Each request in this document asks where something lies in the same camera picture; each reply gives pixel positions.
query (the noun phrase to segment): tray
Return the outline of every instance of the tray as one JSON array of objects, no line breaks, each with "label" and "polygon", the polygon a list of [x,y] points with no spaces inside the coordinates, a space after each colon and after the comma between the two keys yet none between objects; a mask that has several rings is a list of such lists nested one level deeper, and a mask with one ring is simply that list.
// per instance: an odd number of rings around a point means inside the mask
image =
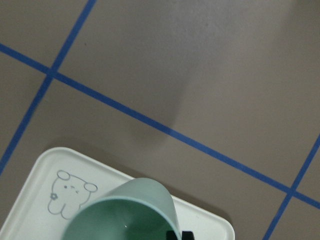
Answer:
[{"label": "tray", "polygon": [[[75,194],[61,193],[58,198],[54,193],[66,179],[65,187],[72,186]],[[70,148],[51,148],[34,164],[0,231],[0,239],[58,240],[79,208],[131,179]],[[192,231],[195,240],[235,239],[233,227],[224,218],[172,198],[180,229]]]}]

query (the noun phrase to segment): bear drawing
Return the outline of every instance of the bear drawing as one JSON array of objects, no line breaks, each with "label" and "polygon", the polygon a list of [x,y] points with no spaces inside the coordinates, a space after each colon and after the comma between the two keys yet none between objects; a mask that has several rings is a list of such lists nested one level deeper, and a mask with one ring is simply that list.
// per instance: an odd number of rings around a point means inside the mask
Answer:
[{"label": "bear drawing", "polygon": [[70,219],[98,188],[66,171],[59,170],[56,174],[48,210],[54,215],[60,214],[64,219]]}]

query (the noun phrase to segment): gray floor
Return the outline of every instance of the gray floor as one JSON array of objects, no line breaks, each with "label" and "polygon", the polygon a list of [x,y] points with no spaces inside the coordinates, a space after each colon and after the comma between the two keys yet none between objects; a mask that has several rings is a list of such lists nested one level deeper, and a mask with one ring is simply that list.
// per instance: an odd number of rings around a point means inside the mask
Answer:
[{"label": "gray floor", "polygon": [[40,88],[86,3],[0,3],[1,225],[64,146],[162,182],[237,240],[320,239],[320,2],[100,0]]}]

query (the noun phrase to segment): blue tape line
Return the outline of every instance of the blue tape line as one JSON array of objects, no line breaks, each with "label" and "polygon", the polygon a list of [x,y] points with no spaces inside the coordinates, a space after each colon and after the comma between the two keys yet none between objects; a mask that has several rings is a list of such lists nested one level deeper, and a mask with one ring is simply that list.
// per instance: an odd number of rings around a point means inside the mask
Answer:
[{"label": "blue tape line", "polygon": [[22,135],[24,134],[30,119],[32,115],[34,114],[37,106],[39,105],[40,101],[44,97],[45,93],[47,92],[50,84],[52,82],[52,78],[47,76],[44,81],[42,82],[38,92],[36,93],[34,99],[31,102],[31,105],[29,106],[28,110],[26,111],[25,115],[23,116],[22,121],[20,122],[17,130],[15,131],[8,147],[6,148],[1,160],[0,160],[0,175],[4,171],[12,153],[16,149],[16,146],[18,145]]},{"label": "blue tape line", "polygon": [[304,194],[302,194],[302,193],[300,193],[298,191],[295,191],[293,193],[293,196],[295,198],[305,202],[306,204],[309,204],[311,206],[314,206],[317,209],[320,209],[320,202],[318,202],[318,201],[316,201],[316,200],[314,200],[314,199],[312,199],[312,198],[310,198],[310,197],[308,197],[308,196],[306,196],[306,195],[304,195]]},{"label": "blue tape line", "polygon": [[275,214],[273,220],[271,221],[264,237],[262,240],[268,240],[271,236],[271,234],[274,232],[282,214],[284,213],[284,211],[286,210],[290,200],[292,198],[292,195],[287,194],[283,200],[283,202],[281,203],[279,210],[277,211],[277,213]]},{"label": "blue tape line", "polygon": [[183,143],[185,143],[185,144],[187,144],[187,145],[189,145],[189,146],[191,146],[191,147],[193,147],[193,148],[195,148],[205,154],[210,155],[211,157],[214,157],[214,158],[216,158],[216,159],[218,159],[218,160],[220,160],[220,161],[222,161],[222,162],[224,162],[224,163],[226,163],[226,164],[228,164],[228,165],[230,165],[230,166],[232,166],[232,167],[234,167],[234,168],[236,168],[246,174],[249,174],[250,176],[252,176],[256,179],[263,181],[266,184],[269,184],[269,185],[271,185],[271,186],[273,186],[283,192],[286,192],[286,193],[290,190],[289,187],[283,185],[282,183],[275,181],[272,178],[254,170],[250,167],[247,167],[247,166],[243,165],[242,163],[237,162],[237,161],[231,159],[230,157],[227,157],[227,156],[221,154],[220,152],[215,151],[215,150],[211,149],[210,147],[205,146],[204,144],[202,144],[198,141],[195,141],[195,140],[191,139],[190,137],[187,137],[187,136],[185,136],[185,135],[183,135],[183,134],[181,134],[181,133],[179,133],[179,132],[177,132],[177,131],[175,131],[175,130],[173,130],[173,129],[171,129],[171,128],[169,128],[169,127],[167,127],[167,126],[165,126],[165,125],[163,125],[163,124],[161,124],[161,123],[159,123],[159,122],[157,122],[157,121],[155,121],[155,120],[153,120],[153,119],[151,119],[151,118],[149,118],[149,117],[147,117],[147,116],[145,116],[145,115],[143,115],[143,114],[141,114],[141,113],[139,113],[139,112],[109,98],[109,97],[107,97],[107,96],[105,96],[105,95],[79,83],[79,82],[77,82],[77,81],[74,81],[73,79],[71,79],[61,73],[57,73],[55,78],[57,80],[61,81],[62,83],[65,83],[66,85],[68,85],[74,89],[77,89],[77,90],[83,92],[84,94],[86,94],[86,95],[88,95],[88,96],[90,96],[90,97],[92,97],[92,98],[94,98],[104,104],[107,104],[112,108],[119,110],[120,112],[122,112],[124,114],[131,116],[132,118],[135,118],[135,119],[155,128],[155,129],[157,129],[167,135],[170,135],[171,137],[173,137],[173,138],[175,138],[175,139],[177,139],[177,140],[179,140],[179,141],[181,141],[181,142],[183,142]]},{"label": "blue tape line", "polygon": [[74,43],[76,36],[78,35],[80,29],[82,28],[83,24],[85,23],[90,11],[94,7],[96,0],[89,0],[82,13],[78,17],[77,21],[75,22],[69,36],[66,38],[58,56],[56,57],[51,69],[55,73],[58,71],[59,67],[61,66],[62,62],[64,61],[68,51],[70,50],[71,45]]},{"label": "blue tape line", "polygon": [[293,189],[294,191],[297,190],[297,187],[299,186],[302,178],[304,177],[304,175],[306,174],[312,160],[314,159],[318,149],[319,149],[319,146],[320,146],[320,134],[318,136],[318,138],[316,139],[308,157],[306,158],[304,164],[302,165],[298,175],[296,176],[293,184],[292,184],[292,187],[291,189]]},{"label": "blue tape line", "polygon": [[44,74],[47,74],[47,72],[49,71],[49,67],[31,59],[30,57],[27,57],[13,49],[11,49],[10,47],[7,47],[3,44],[0,43],[0,51],[4,54],[7,54],[9,55],[10,57],[44,73]]},{"label": "blue tape line", "polygon": [[45,70],[46,77],[45,77],[44,81],[42,82],[40,89],[36,93],[33,101],[31,102],[31,105],[29,106],[27,112],[25,113],[22,121],[20,122],[17,130],[15,131],[8,147],[6,148],[2,158],[0,160],[0,175],[4,171],[6,165],[8,164],[8,161],[9,161],[12,153],[16,149],[22,135],[24,134],[24,132],[30,122],[32,115],[34,114],[37,106],[39,105],[39,103],[43,99],[44,95],[46,94],[54,76],[57,74],[59,67],[61,66],[63,60],[65,59],[69,49],[72,46],[72,43],[75,41],[75,38],[77,37],[81,27],[83,26],[85,20],[87,19],[88,15],[89,15],[90,11],[92,10],[95,3],[96,3],[96,0],[89,0],[87,2],[87,4],[85,5],[83,11],[81,12],[75,25],[73,26],[69,36],[67,37],[65,43],[63,44],[63,47],[61,48],[59,54],[55,58],[54,63],[50,69],[48,69],[47,67],[43,66],[42,64],[32,60],[31,58],[26,57],[26,56],[18,53],[17,51],[14,51],[11,48],[6,47],[3,44],[1,44],[1,51],[2,52],[14,57],[15,59],[17,59],[23,63],[26,63],[27,65],[29,65],[31,67],[34,67],[39,70]]},{"label": "blue tape line", "polygon": [[279,220],[281,218],[281,216],[284,214],[287,206],[288,206],[288,203],[290,202],[291,198],[293,196],[297,196],[298,198],[300,199],[303,199],[303,200],[308,200],[308,202],[312,203],[311,205],[314,206],[317,206],[317,201],[311,199],[311,198],[307,198],[307,196],[304,196],[303,194],[299,194],[297,192],[297,188],[302,180],[302,178],[304,177],[304,175],[306,174],[307,170],[308,170],[308,167],[310,166],[312,160],[314,159],[318,149],[319,149],[319,146],[320,146],[320,134],[319,136],[317,137],[310,153],[308,154],[306,160],[304,161],[299,173],[297,174],[291,188],[290,188],[290,191],[287,193],[287,195],[285,196],[280,208],[278,209],[276,215],[274,216],[271,224],[269,225],[269,228],[267,229],[264,237],[263,237],[263,240],[268,240],[271,236],[271,234],[273,233],[273,231],[275,230],[277,224],[279,223]]}]

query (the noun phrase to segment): green cup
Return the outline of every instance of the green cup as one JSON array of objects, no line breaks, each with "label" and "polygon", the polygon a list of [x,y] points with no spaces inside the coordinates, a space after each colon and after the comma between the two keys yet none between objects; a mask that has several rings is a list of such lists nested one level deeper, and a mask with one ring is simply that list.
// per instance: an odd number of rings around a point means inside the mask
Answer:
[{"label": "green cup", "polygon": [[62,240],[166,240],[168,236],[182,238],[170,193],[155,180],[136,178],[82,209]]}]

